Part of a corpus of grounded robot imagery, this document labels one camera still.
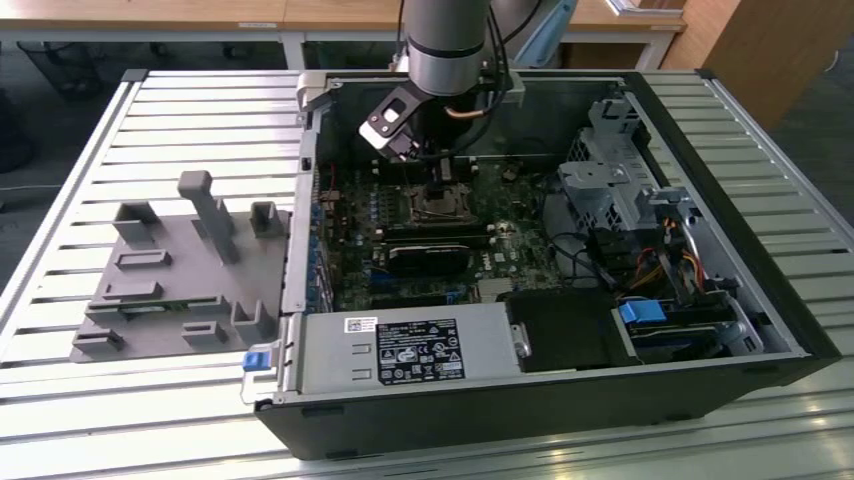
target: motherboard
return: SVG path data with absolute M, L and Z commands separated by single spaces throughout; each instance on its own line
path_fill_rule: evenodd
M 467 181 L 432 192 L 406 166 L 331 167 L 320 236 L 336 311 L 494 302 L 560 286 L 542 175 L 512 158 L 464 167 Z

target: black cable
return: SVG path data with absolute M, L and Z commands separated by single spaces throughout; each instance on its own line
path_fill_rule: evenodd
M 403 54 L 403 44 L 400 43 L 400 33 L 403 31 L 403 4 L 406 0 L 400 0 L 400 10 L 398 10 L 398 40 L 396 40 L 396 49 L 398 49 L 398 58 Z
M 531 20 L 534 20 L 534 16 L 536 15 L 536 11 L 539 10 L 539 7 L 542 5 L 543 5 L 543 0 L 536 0 L 536 5 L 534 5 L 534 9 L 531 10 L 531 13 L 528 13 L 527 18 L 522 21 L 516 29 L 512 32 L 510 32 L 510 34 L 504 37 L 504 40 L 503 40 L 504 44 L 507 44 L 507 42 L 510 42 L 514 38 L 516 38 L 516 35 L 522 33 L 522 30 L 524 30 L 524 27 L 527 27 L 528 23 L 531 23 Z
M 491 38 L 491 41 L 494 42 L 492 49 L 494 49 L 495 60 L 496 60 L 496 63 L 500 61 L 500 59 L 498 58 L 498 52 L 500 51 L 503 62 L 504 62 L 504 77 L 507 80 L 510 80 L 510 63 L 507 59 L 507 50 L 504 49 L 504 44 L 500 43 L 502 32 L 498 27 L 498 21 L 495 20 L 495 11 L 492 10 L 492 7 L 490 7 L 490 17 L 487 20 L 488 20 L 487 26 L 490 29 L 490 38 Z M 430 161 L 430 160 L 442 160 L 443 158 L 450 158 L 458 155 L 463 150 L 471 147 L 478 140 L 480 140 L 487 130 L 490 129 L 490 126 L 492 125 L 492 121 L 495 120 L 495 111 L 498 109 L 498 106 L 504 101 L 504 96 L 507 95 L 507 90 L 503 88 L 503 80 L 499 80 L 499 79 L 500 77 L 496 78 L 496 86 L 500 86 L 500 89 L 498 90 L 496 96 L 492 99 L 490 106 L 487 107 L 487 116 L 484 117 L 484 121 L 483 121 L 483 124 L 480 125 L 480 129 L 471 136 L 468 141 L 466 141 L 466 143 L 463 143 L 462 145 L 458 145 L 451 150 L 447 150 L 444 152 L 434 153 L 428 155 L 419 154 L 418 156 L 415 156 L 415 159 L 422 161 L 423 160 Z
M 579 252 L 576 254 L 570 253 L 563 247 L 560 247 L 556 243 L 551 243 L 551 247 L 555 249 L 555 251 L 563 255 L 566 258 L 568 258 L 570 260 L 572 260 L 574 264 L 580 265 L 582 267 L 584 267 L 587 270 L 590 270 L 592 273 L 595 273 L 596 275 L 599 275 L 599 269 L 592 265 L 592 263 L 587 262 L 586 260 L 582 260 L 580 258 L 578 258 L 578 253 L 582 253 L 584 250 L 579 250 Z

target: green circuit board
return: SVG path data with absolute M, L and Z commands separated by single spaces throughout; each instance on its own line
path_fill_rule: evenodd
M 338 311 L 390 308 L 383 307 L 384 302 L 414 298 L 443 304 L 478 303 L 478 282 L 488 279 L 508 279 L 514 290 L 560 285 L 536 215 L 542 190 L 534 175 L 514 176 L 512 181 L 503 178 L 508 165 L 503 160 L 479 162 L 479 174 L 466 184 L 471 213 L 490 225 L 491 240 L 484 248 L 472 249 L 464 273 L 440 278 L 394 278 L 378 266 L 383 244 L 374 233 L 410 221 L 407 187 L 380 185 L 364 171 L 340 181 L 338 207 L 344 210 L 339 217 L 346 224 L 326 235 Z

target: wooden desk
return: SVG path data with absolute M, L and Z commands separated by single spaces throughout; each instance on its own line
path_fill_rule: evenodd
M 0 0 L 0 39 L 276 41 L 284 4 L 286 0 Z
M 854 1 L 689 0 L 663 68 L 707 68 L 774 128 L 854 31 Z
M 287 0 L 282 41 L 288 68 L 306 68 L 307 41 L 392 41 L 399 6 L 400 0 Z M 638 68 L 655 69 L 685 25 L 674 18 L 620 17 L 604 0 L 579 0 L 563 42 L 646 44 Z

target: desk leg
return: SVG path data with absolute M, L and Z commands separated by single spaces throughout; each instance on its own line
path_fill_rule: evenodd
M 288 70 L 306 70 L 306 56 L 303 54 L 306 32 L 282 32 L 280 41 Z
M 638 59 L 638 65 L 635 67 L 638 70 L 658 70 L 662 66 L 665 55 L 667 55 L 667 49 L 670 48 L 674 36 L 675 33 L 673 32 L 661 32 L 655 34 L 653 40 L 643 48 L 643 53 L 641 53 L 641 58 Z

